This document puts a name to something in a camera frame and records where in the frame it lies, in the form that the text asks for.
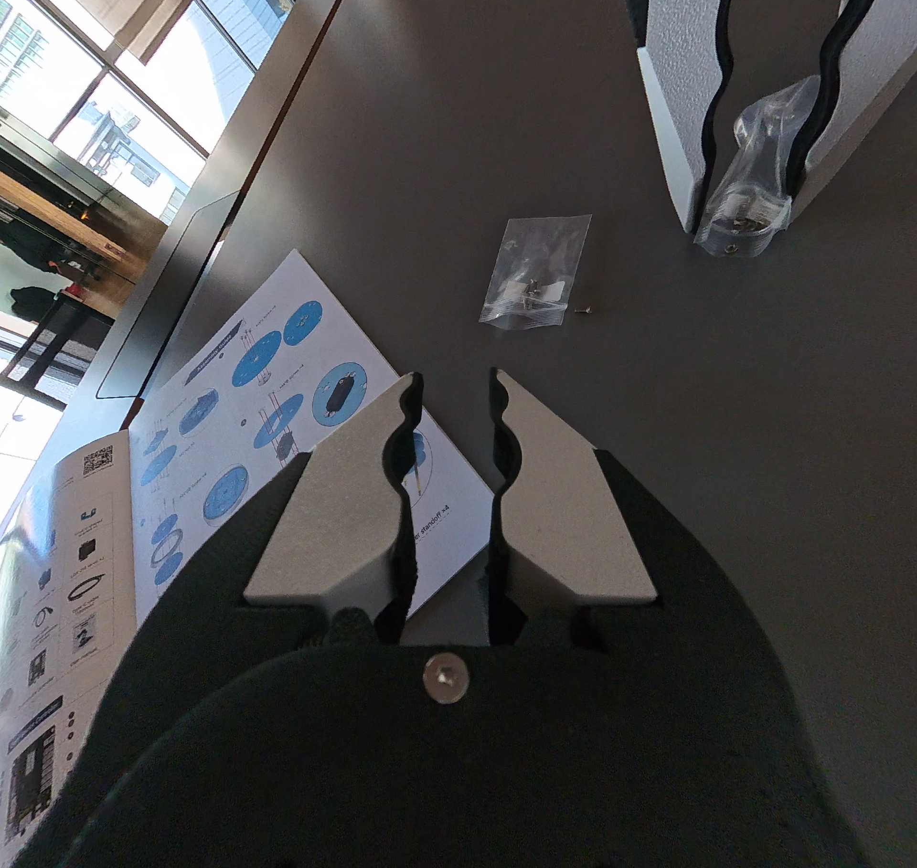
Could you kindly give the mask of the small clear screw bag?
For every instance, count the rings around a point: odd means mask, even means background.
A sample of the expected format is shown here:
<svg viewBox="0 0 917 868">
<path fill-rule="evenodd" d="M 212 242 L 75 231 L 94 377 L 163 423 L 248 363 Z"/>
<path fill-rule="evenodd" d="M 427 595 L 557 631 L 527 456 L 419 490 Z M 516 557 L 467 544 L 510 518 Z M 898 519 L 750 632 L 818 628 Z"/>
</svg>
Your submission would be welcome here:
<svg viewBox="0 0 917 868">
<path fill-rule="evenodd" d="M 591 214 L 507 222 L 479 321 L 505 331 L 563 323 Z"/>
<path fill-rule="evenodd" d="M 708 199 L 694 244 L 711 255 L 755 257 L 789 225 L 789 153 L 820 87 L 811 75 L 746 107 L 734 125 L 737 152 Z"/>
</svg>

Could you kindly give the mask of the printed instruction sheet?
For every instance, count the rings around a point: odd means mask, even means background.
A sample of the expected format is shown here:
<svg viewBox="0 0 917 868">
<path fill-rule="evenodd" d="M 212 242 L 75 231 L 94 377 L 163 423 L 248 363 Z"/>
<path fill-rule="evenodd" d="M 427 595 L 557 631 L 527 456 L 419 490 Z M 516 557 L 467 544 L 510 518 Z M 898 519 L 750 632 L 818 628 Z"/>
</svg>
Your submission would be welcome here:
<svg viewBox="0 0 917 868">
<path fill-rule="evenodd" d="M 399 377 L 292 252 L 2 561 L 10 866 L 498 866 L 506 655 L 244 591 L 315 448 Z M 450 439 L 405 479 L 416 595 L 490 547 Z"/>
</svg>

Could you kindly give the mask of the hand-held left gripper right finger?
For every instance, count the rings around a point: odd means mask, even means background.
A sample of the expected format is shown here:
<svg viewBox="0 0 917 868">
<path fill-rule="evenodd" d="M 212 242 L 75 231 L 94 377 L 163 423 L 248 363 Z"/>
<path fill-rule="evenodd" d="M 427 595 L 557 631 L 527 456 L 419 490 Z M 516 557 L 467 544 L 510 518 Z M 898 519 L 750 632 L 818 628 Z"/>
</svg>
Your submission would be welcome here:
<svg viewBox="0 0 917 868">
<path fill-rule="evenodd" d="M 503 478 L 490 521 L 492 613 L 656 601 L 593 444 L 503 370 L 490 371 L 489 400 Z"/>
</svg>

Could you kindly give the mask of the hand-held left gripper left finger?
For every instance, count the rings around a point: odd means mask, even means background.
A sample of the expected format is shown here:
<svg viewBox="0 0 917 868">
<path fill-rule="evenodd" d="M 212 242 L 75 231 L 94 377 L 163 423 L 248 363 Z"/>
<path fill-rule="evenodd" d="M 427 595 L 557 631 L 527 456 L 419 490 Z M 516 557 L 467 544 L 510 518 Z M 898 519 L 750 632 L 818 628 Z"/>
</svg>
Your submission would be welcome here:
<svg viewBox="0 0 917 868">
<path fill-rule="evenodd" d="M 406 374 L 315 448 L 246 586 L 249 604 L 407 619 L 418 573 L 405 479 L 422 396 L 422 375 Z"/>
</svg>

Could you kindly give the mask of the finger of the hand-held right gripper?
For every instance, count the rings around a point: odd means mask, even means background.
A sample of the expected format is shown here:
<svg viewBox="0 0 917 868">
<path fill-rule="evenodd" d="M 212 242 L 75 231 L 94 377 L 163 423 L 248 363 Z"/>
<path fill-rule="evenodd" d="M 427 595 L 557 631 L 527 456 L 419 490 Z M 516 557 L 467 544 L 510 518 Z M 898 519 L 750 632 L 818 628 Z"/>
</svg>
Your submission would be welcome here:
<svg viewBox="0 0 917 868">
<path fill-rule="evenodd" d="M 694 233 L 715 164 L 714 116 L 733 70 L 732 0 L 648 0 L 637 49 L 671 201 Z"/>
<path fill-rule="evenodd" d="M 915 74 L 916 0 L 845 0 L 820 52 L 818 94 L 787 164 L 802 212 Z"/>
</svg>

